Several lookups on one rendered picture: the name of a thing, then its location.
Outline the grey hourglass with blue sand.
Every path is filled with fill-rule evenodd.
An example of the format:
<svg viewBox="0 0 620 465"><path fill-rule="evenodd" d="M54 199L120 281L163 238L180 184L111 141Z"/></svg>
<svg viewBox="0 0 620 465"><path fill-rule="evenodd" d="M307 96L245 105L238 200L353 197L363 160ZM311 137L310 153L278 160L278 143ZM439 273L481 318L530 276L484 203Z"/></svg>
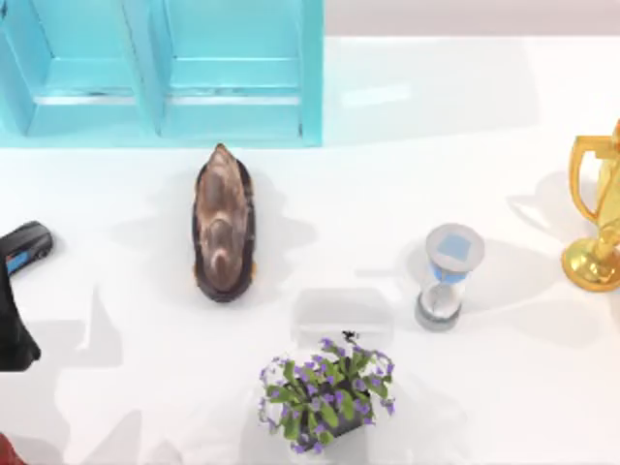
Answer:
<svg viewBox="0 0 620 465"><path fill-rule="evenodd" d="M483 238L472 228L446 223L425 239L427 272L418 293L416 319L426 330L452 329L460 316L467 279L485 255Z"/></svg>

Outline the black stapler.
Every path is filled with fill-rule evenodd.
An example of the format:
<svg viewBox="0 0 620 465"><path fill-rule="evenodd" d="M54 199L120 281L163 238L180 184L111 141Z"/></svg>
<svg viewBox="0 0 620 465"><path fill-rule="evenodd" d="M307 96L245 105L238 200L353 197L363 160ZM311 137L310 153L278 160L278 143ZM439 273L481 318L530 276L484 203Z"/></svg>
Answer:
<svg viewBox="0 0 620 465"><path fill-rule="evenodd" d="M24 223L0 237L0 251L5 256L9 275L45 258L53 246L51 231L38 221Z"/></svg>

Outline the brown wooden ornament on stand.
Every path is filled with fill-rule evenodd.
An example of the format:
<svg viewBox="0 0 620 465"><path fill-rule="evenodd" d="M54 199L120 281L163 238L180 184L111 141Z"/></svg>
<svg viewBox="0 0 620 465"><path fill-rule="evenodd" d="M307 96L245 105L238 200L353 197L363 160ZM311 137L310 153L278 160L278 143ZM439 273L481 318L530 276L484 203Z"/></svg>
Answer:
<svg viewBox="0 0 620 465"><path fill-rule="evenodd" d="M192 207L194 274L204 295L229 303L248 290L256 273L256 238L252 177L219 142L199 171Z"/></svg>

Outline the light blue rack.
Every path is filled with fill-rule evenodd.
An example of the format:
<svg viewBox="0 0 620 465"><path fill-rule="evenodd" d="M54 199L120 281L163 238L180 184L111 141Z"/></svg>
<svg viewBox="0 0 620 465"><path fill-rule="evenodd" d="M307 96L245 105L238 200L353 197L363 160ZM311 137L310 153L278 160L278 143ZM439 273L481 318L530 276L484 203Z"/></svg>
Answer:
<svg viewBox="0 0 620 465"><path fill-rule="evenodd" d="M318 145L325 0L0 0L0 147Z"/></svg>

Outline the gold trophy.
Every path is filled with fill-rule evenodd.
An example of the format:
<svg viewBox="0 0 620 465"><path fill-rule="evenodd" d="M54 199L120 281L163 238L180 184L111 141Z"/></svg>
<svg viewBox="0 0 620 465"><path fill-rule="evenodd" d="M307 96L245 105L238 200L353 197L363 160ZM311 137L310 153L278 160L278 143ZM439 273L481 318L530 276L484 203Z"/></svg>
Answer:
<svg viewBox="0 0 620 465"><path fill-rule="evenodd" d="M590 209L580 190L584 155L602 162L596 187L596 208ZM578 136L569 164L569 188L574 206L595 225L597 235L574 241L562 254L563 270L581 289L610 292L620 288L620 120L609 136Z"/></svg>

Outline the purple flower plant pot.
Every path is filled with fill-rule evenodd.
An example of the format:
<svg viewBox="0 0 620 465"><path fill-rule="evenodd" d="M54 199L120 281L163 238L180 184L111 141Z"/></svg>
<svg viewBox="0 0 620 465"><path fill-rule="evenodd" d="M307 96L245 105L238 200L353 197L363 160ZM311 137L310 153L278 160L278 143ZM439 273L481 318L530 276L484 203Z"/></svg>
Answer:
<svg viewBox="0 0 620 465"><path fill-rule="evenodd" d="M342 335L347 347L324 337L305 362L276 356L260 372L258 420L271 434L280 432L297 454L319 454L335 439L375 424L375 401L389 415L395 412L392 359L361 347L354 331Z"/></svg>

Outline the red object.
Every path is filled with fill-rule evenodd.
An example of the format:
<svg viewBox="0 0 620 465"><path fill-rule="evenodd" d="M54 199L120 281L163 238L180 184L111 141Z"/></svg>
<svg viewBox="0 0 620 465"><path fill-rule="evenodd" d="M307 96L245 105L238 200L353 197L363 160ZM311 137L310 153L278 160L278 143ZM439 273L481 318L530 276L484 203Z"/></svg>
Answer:
<svg viewBox="0 0 620 465"><path fill-rule="evenodd" d="M0 465L23 465L11 441L0 433Z"/></svg>

